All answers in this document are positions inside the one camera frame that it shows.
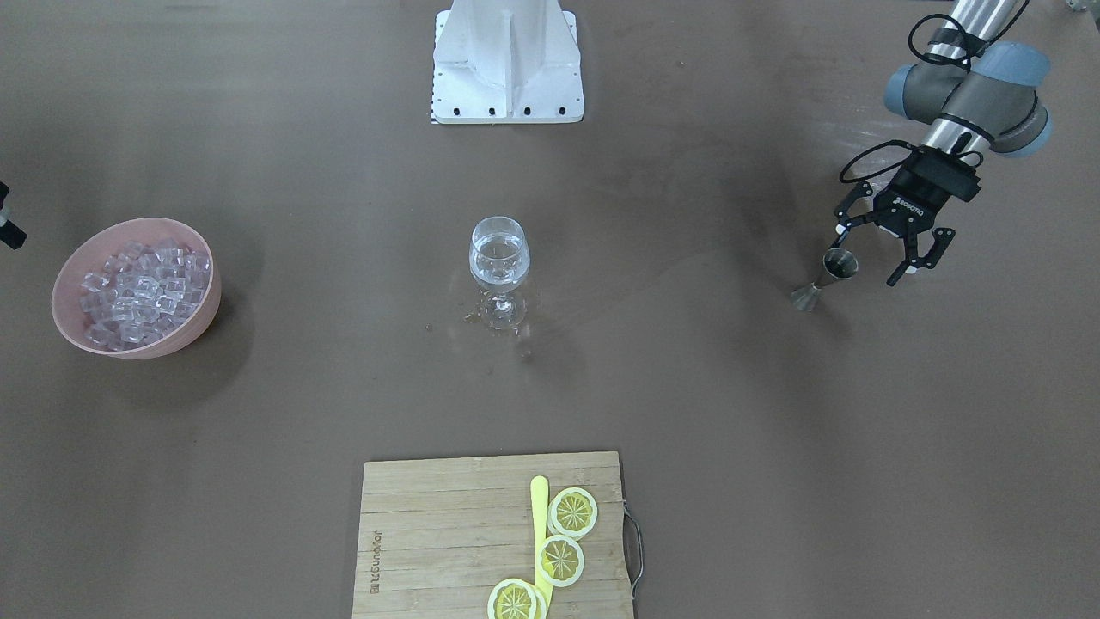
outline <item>white plastic mount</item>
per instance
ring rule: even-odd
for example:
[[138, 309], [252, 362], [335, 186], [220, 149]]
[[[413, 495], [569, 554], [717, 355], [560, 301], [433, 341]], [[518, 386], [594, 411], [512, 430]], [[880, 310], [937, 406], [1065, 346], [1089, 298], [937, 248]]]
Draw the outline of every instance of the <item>white plastic mount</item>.
[[454, 0], [436, 18], [431, 119], [443, 124], [584, 117], [576, 16], [558, 0]]

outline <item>blue joint cap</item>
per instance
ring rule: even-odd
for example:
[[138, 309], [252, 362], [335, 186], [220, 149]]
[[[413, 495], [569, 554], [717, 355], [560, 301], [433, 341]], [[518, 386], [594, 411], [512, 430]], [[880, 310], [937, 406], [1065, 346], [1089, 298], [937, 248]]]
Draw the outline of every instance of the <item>blue joint cap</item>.
[[905, 113], [905, 80], [914, 66], [916, 65], [905, 65], [894, 71], [890, 81], [887, 81], [887, 92], [882, 96], [882, 103], [887, 109], [904, 118], [909, 118]]
[[1043, 126], [1043, 130], [1038, 132], [1038, 135], [1035, 135], [1035, 139], [1027, 143], [1024, 147], [1016, 148], [1010, 153], [1001, 153], [1001, 155], [1011, 156], [1013, 158], [1031, 156], [1038, 152], [1044, 144], [1046, 144], [1046, 141], [1050, 139], [1050, 133], [1054, 133], [1054, 119], [1050, 118], [1050, 110], [1046, 110], [1046, 124]]
[[998, 41], [974, 64], [974, 71], [991, 79], [1038, 88], [1050, 71], [1050, 60], [1031, 45]]

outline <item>metal handle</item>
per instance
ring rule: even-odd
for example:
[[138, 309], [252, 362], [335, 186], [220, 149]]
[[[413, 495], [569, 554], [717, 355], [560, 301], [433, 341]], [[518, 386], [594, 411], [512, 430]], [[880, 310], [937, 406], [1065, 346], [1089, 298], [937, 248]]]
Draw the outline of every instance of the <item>metal handle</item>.
[[[646, 573], [646, 544], [641, 539], [641, 527], [638, 527], [638, 521], [630, 513], [630, 506], [626, 501], [623, 501], [623, 516], [634, 526], [635, 543], [638, 544], [638, 573], [630, 577], [630, 597], [637, 599], [638, 583], [641, 582], [641, 576]], [[627, 566], [627, 576], [629, 576], [629, 566]]]

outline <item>bowl of ice cubes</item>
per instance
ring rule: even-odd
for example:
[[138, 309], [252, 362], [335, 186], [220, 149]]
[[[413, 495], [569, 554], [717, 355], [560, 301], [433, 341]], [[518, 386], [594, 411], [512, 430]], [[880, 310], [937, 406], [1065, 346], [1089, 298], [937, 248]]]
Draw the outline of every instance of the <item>bowl of ice cubes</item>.
[[52, 298], [54, 323], [74, 346], [120, 360], [152, 360], [195, 342], [221, 302], [210, 246], [185, 223], [131, 219], [69, 256]]

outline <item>glass base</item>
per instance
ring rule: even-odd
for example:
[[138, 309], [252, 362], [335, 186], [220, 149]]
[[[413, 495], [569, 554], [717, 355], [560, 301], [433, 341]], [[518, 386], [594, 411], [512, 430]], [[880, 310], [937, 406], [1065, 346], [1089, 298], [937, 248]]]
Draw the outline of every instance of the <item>glass base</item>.
[[517, 290], [486, 292], [477, 306], [477, 317], [491, 330], [514, 330], [527, 317], [527, 300]]

